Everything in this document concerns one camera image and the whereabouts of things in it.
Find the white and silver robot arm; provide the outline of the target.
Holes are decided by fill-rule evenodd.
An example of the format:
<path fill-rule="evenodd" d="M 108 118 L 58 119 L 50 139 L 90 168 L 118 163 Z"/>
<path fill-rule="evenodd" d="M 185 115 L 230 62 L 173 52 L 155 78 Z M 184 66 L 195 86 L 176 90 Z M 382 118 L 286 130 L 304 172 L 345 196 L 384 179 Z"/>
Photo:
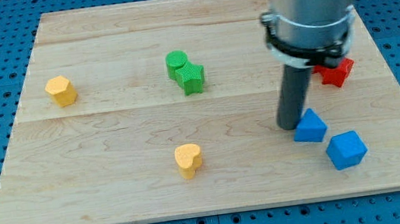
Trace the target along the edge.
<path fill-rule="evenodd" d="M 266 45 L 293 68 L 337 67 L 351 48 L 354 0 L 271 0 L 261 14 Z"/>

